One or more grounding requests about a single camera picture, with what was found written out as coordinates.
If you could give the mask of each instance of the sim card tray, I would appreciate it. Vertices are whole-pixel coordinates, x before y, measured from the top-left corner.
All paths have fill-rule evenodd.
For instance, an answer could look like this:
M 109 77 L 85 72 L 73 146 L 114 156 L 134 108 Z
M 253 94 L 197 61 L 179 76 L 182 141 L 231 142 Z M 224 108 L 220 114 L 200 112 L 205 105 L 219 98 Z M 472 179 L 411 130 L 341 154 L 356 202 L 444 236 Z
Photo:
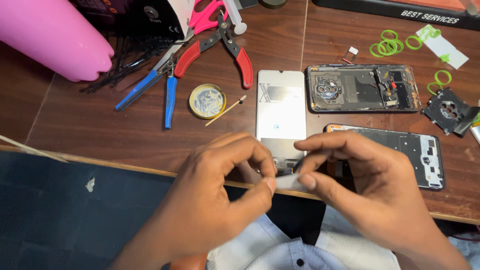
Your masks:
M 350 54 L 353 54 L 352 60 L 348 60 L 348 59 L 347 59 L 347 55 L 348 55 L 349 53 L 350 53 Z M 345 55 L 343 56 L 343 59 L 342 59 L 342 60 L 345 61 L 345 62 L 347 62 L 347 63 L 349 63 L 349 64 L 352 64 L 353 61 L 355 60 L 355 57 L 357 56 L 358 53 L 359 53 L 359 50 L 355 49 L 354 47 L 350 47 L 350 48 L 348 49 L 348 51 L 345 53 Z

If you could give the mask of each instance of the wooden table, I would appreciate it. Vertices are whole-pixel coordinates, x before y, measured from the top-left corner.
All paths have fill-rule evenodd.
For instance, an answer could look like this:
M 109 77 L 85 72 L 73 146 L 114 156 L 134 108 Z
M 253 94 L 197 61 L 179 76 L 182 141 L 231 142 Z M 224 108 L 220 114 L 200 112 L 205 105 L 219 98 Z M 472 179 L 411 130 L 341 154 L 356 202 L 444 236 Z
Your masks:
M 245 34 L 235 37 L 245 47 L 256 73 L 259 70 L 303 71 L 310 64 L 343 63 L 345 51 L 359 49 L 356 64 L 407 64 L 414 69 L 422 104 L 430 93 L 426 85 L 436 71 L 448 70 L 450 84 L 469 105 L 480 98 L 480 34 L 475 31 L 436 26 L 442 35 L 470 60 L 459 70 L 442 63 L 426 46 L 395 56 L 376 58 L 369 53 L 380 33 L 392 29 L 405 39 L 424 23 L 317 7 L 307 0 L 289 0 L 279 10 L 261 5 L 241 11 L 247 23 Z M 211 31 L 192 38 L 203 40 Z M 127 91 L 125 86 L 147 73 L 143 70 L 122 81 L 115 89 L 103 88 L 82 94 L 85 84 L 72 83 L 22 54 L 6 49 L 0 57 L 0 134 L 41 150 L 108 160 L 144 168 L 176 172 L 198 145 L 226 132 L 255 132 L 256 87 L 241 88 L 240 70 L 226 48 L 218 43 L 204 52 L 179 79 L 172 129 L 164 130 L 166 80 L 150 88 L 122 112 L 114 110 Z M 236 106 L 207 128 L 206 120 L 193 115 L 188 97 L 198 85 L 218 85 Z M 307 113 L 307 133 L 322 132 L 328 123 L 356 124 L 436 135 L 444 158 L 446 188 L 422 191 L 431 212 L 446 219 L 480 224 L 480 147 L 471 132 L 465 138 L 445 136 L 427 117 L 414 114 L 312 114 Z

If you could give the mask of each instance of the pink scissors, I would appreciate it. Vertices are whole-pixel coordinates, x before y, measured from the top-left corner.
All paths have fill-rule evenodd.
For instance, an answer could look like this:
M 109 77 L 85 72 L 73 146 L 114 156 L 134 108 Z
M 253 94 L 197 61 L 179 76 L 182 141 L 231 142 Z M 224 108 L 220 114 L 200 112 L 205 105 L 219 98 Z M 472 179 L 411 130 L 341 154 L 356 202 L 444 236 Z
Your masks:
M 195 35 L 206 29 L 218 26 L 217 22 L 212 22 L 209 20 L 209 18 L 218 7 L 225 8 L 225 5 L 223 4 L 222 0 L 212 0 L 212 2 L 208 4 L 208 6 L 204 10 L 200 12 L 196 12 L 195 6 L 200 1 L 202 0 L 195 0 L 195 4 L 193 5 L 192 17 L 190 19 L 190 23 L 188 24 L 189 27 L 195 27 L 194 29 Z M 228 17 L 228 12 L 227 12 L 227 9 L 225 8 L 223 20 L 225 21 L 227 17 Z

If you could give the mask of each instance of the white shirt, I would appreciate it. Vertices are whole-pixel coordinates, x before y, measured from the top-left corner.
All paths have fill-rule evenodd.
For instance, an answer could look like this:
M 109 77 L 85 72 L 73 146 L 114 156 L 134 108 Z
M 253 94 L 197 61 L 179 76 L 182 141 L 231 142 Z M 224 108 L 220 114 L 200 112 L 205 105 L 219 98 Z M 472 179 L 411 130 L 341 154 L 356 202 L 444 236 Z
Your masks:
M 315 246 L 290 239 L 262 215 L 207 259 L 209 270 L 400 270 L 390 250 L 366 240 L 329 206 Z

